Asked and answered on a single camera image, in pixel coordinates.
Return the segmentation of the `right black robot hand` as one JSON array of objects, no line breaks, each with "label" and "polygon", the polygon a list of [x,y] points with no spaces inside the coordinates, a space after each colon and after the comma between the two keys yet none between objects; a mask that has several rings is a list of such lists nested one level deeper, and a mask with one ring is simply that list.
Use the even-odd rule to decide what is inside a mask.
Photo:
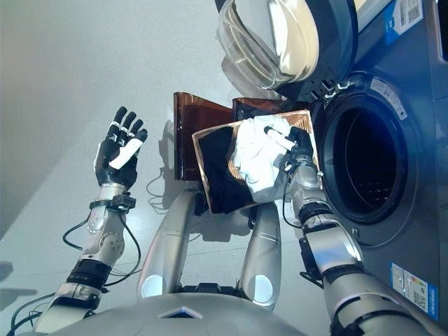
[{"label": "right black robot hand", "polygon": [[289,133],[285,135],[271,126],[266,126],[264,133],[286,150],[286,162],[289,165],[294,165],[301,158],[312,159],[314,149],[309,133],[305,129],[291,126]]}]

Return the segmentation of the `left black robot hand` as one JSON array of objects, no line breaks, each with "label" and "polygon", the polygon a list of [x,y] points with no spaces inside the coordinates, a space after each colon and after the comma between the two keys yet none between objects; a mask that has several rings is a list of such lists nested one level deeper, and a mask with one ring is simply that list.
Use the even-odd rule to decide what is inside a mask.
[{"label": "left black robot hand", "polygon": [[137,179],[137,155],[148,138],[144,122],[133,111],[121,106],[108,126],[94,159],[99,186],[117,183],[130,189]]}]

